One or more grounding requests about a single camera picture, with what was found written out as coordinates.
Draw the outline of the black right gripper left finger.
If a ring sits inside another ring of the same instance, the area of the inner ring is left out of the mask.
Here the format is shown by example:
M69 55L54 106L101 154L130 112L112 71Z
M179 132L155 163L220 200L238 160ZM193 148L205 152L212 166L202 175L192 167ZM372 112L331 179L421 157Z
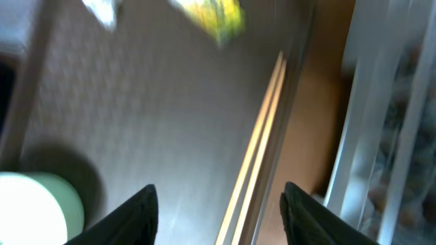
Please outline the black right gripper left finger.
M158 222L157 190L148 184L66 245L153 245Z

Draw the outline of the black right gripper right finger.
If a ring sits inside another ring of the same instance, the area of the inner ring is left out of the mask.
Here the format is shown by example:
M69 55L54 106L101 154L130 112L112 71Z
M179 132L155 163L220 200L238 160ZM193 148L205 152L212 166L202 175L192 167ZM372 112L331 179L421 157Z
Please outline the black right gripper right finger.
M285 183L279 206L288 244L377 245L293 182Z

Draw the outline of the white tissue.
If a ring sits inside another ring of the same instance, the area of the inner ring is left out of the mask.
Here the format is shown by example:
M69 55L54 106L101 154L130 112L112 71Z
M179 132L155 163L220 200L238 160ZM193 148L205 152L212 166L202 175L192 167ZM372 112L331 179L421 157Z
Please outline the white tissue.
M117 15L123 0L82 0L82 2L106 30L115 30Z

